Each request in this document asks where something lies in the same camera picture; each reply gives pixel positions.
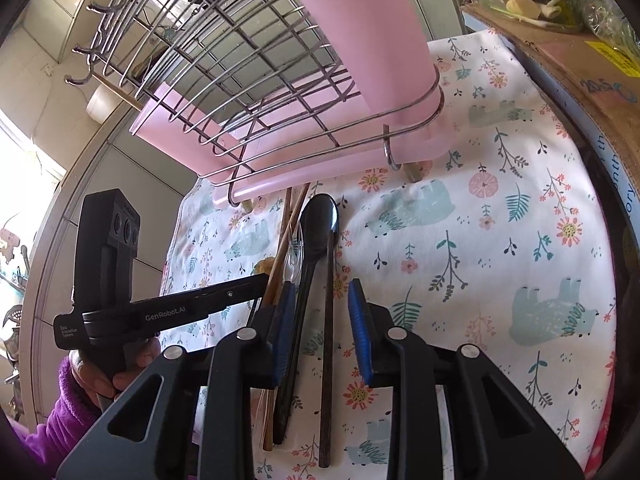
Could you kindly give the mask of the purple fleece sleeve forearm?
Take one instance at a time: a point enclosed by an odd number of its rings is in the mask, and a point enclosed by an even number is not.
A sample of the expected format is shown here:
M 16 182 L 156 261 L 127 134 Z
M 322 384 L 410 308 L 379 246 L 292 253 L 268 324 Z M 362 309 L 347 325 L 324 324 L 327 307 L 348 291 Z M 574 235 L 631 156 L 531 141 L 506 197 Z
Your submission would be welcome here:
M 58 388 L 60 395 L 47 422 L 38 425 L 32 434 L 23 425 L 9 419 L 28 456 L 50 479 L 55 478 L 68 453 L 101 415 L 100 409 L 76 382 L 69 358 L 63 359 L 58 370 Z

